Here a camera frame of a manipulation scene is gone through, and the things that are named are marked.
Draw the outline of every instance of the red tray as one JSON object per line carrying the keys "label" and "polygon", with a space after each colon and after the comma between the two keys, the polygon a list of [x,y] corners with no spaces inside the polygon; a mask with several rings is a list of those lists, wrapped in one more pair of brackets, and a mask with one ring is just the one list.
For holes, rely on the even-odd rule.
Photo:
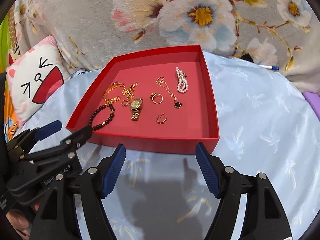
{"label": "red tray", "polygon": [[[189,89],[185,94],[177,92],[176,67],[187,74]],[[164,76],[171,91],[182,103],[180,109],[173,106],[173,98],[165,88],[156,85]],[[121,106],[126,99],[122,88],[116,88],[108,98],[120,96],[114,103],[115,117],[104,128],[94,131],[89,142],[116,147],[119,143],[127,149],[158,153],[194,154],[198,142],[203,142],[212,152],[219,141],[219,128],[215,101],[208,69],[201,47],[198,45],[149,49],[114,57],[94,80],[74,110],[67,129],[71,132],[85,126],[92,113],[105,103],[103,94],[114,82],[128,88],[139,82],[134,98],[143,98],[143,108],[138,121],[131,120],[130,107]],[[154,104],[151,93],[160,93],[164,100]],[[158,124],[159,114],[167,116],[167,122]],[[102,123],[110,115],[108,108],[94,119],[93,125]]]}

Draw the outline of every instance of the gold chain necklace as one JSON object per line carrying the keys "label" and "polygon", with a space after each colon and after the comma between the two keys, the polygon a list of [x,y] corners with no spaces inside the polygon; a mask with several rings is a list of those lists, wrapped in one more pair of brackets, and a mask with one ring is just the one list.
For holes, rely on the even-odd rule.
{"label": "gold chain necklace", "polygon": [[167,92],[170,94],[170,97],[174,98],[174,107],[175,108],[180,108],[182,106],[182,103],[180,103],[178,101],[178,98],[176,97],[176,95],[174,93],[172,93],[172,91],[170,90],[170,88],[168,87],[167,82],[164,80],[164,77],[161,76],[157,79],[156,84],[159,85],[160,87],[165,88],[165,90],[167,90]]}
{"label": "gold chain necklace", "polygon": [[113,99],[107,99],[107,95],[115,88],[118,88],[118,87],[123,87],[123,90],[122,90],[122,95],[123,96],[127,96],[128,99],[132,99],[133,98],[133,94],[132,92],[134,92],[134,87],[136,85],[138,85],[139,83],[133,83],[131,84],[131,86],[126,89],[125,88],[125,85],[123,83],[120,83],[120,82],[115,82],[113,83],[103,94],[103,99],[105,100],[106,102],[106,105],[109,105],[109,104],[112,104],[112,103],[115,103],[117,101],[119,101],[121,98],[120,97],[116,97],[116,98],[113,98]]}

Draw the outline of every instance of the pen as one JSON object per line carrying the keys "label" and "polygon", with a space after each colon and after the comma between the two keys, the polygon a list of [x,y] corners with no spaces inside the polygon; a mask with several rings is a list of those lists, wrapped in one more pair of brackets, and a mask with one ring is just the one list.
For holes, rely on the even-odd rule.
{"label": "pen", "polygon": [[275,67],[275,66],[266,66],[266,65],[259,65],[259,66],[266,68],[266,69],[274,70],[274,71],[279,70],[279,68]]}

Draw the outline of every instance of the black clover pendant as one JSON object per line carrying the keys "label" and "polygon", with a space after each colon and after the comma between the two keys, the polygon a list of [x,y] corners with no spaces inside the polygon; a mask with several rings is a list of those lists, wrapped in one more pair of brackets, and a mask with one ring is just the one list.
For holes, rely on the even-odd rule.
{"label": "black clover pendant", "polygon": [[182,103],[180,103],[180,102],[176,102],[176,103],[174,104],[174,107],[175,107],[175,108],[180,108],[180,106],[182,106]]}

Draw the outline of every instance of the green fabric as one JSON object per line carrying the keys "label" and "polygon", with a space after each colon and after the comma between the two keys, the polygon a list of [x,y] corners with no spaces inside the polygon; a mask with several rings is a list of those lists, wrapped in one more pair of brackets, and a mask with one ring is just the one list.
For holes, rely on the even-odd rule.
{"label": "green fabric", "polygon": [[8,16],[6,16],[0,25],[0,73],[7,67],[8,50],[12,49],[9,33]]}

